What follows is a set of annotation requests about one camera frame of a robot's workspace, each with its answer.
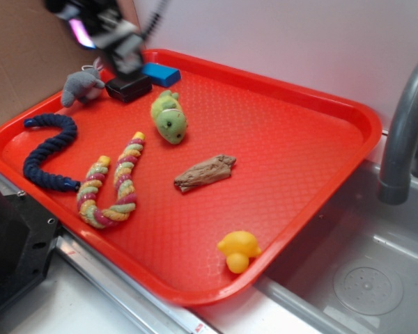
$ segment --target driftwood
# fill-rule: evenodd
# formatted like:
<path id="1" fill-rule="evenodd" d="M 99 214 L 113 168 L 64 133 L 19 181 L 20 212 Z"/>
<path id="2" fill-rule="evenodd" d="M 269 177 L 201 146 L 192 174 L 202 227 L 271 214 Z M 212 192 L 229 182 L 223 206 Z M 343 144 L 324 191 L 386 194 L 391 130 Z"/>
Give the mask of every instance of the driftwood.
<path id="1" fill-rule="evenodd" d="M 237 159 L 228 155 L 220 154 L 212 159 L 203 161 L 186 170 L 175 178 L 175 185 L 181 191 L 192 190 L 198 186 L 211 184 L 231 176 L 231 168 Z"/>

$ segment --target cable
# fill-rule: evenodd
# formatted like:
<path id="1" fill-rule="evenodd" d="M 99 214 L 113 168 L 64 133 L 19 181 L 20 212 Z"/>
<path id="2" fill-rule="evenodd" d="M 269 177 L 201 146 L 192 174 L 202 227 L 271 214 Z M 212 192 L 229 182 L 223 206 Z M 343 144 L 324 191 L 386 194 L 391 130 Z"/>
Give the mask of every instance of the cable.
<path id="1" fill-rule="evenodd" d="M 147 41 L 148 37 L 151 35 L 153 30 L 158 25 L 158 22 L 161 20 L 162 12 L 164 12 L 164 9 L 166 8 L 167 3 L 169 0 L 162 0 L 156 10 L 155 13 L 153 13 L 152 19 L 150 20 L 150 24 L 147 26 L 146 32 L 141 34 L 142 39 Z"/>

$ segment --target plastic tray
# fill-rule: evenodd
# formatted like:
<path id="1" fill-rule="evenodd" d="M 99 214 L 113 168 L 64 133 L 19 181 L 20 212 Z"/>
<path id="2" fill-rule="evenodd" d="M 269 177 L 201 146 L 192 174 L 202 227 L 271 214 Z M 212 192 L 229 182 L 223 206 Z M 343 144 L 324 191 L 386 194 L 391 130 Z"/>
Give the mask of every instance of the plastic tray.
<path id="1" fill-rule="evenodd" d="M 0 127 L 0 172 L 154 294 L 187 306 L 214 303 L 258 278 L 375 146 L 380 121 L 366 106 L 307 88 L 172 51 L 144 55 L 181 72 L 171 87 L 189 124 L 180 145 L 162 139 L 150 119 L 150 105 L 165 88 L 154 86 L 129 104 L 104 91 L 69 109 L 58 93 Z M 47 112 L 73 117 L 79 135 L 42 168 L 76 180 L 100 155 L 116 161 L 136 131 L 146 135 L 129 220 L 95 230 L 79 219 L 74 193 L 43 190 L 22 176 L 30 151 L 59 132 L 25 129 L 23 120 Z M 237 158 L 230 178 L 188 193 L 173 185 L 175 176 L 221 153 Z M 115 197 L 107 180 L 98 206 Z M 216 247 L 234 230 L 255 234 L 263 250 L 240 275 Z"/>

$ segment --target multicolored rope toy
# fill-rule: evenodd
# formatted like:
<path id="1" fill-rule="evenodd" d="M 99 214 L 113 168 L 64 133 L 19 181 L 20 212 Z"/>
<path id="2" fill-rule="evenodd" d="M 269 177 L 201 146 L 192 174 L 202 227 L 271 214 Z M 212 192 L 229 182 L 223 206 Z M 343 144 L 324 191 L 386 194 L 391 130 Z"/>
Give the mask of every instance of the multicolored rope toy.
<path id="1" fill-rule="evenodd" d="M 42 188 L 57 191 L 77 191 L 81 184 L 79 181 L 62 175 L 50 174 L 40 169 L 41 163 L 49 155 L 61 151 L 76 139 L 77 126 L 75 121 L 69 116 L 44 113 L 33 118 L 27 118 L 23 125 L 25 127 L 60 127 L 62 129 L 60 134 L 48 138 L 29 154 L 23 165 L 24 176 Z"/>
<path id="2" fill-rule="evenodd" d="M 101 156 L 87 172 L 86 179 L 77 194 L 77 209 L 81 219 L 94 228 L 108 228 L 118 225 L 130 216 L 136 208 L 137 195 L 132 181 L 132 170 L 141 156 L 145 136 L 137 132 L 116 162 L 113 185 L 118 193 L 117 201 L 109 209 L 96 206 L 96 195 L 108 173 L 110 158 Z"/>

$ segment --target cardboard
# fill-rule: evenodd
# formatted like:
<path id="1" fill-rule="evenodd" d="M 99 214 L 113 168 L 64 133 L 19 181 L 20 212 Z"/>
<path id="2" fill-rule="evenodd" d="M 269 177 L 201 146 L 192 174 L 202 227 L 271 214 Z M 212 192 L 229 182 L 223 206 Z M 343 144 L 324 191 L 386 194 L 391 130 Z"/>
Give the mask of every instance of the cardboard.
<path id="1" fill-rule="evenodd" d="M 137 24 L 133 3 L 119 1 Z M 97 54 L 81 48 L 43 0 L 0 0 L 0 125 L 59 92 Z"/>

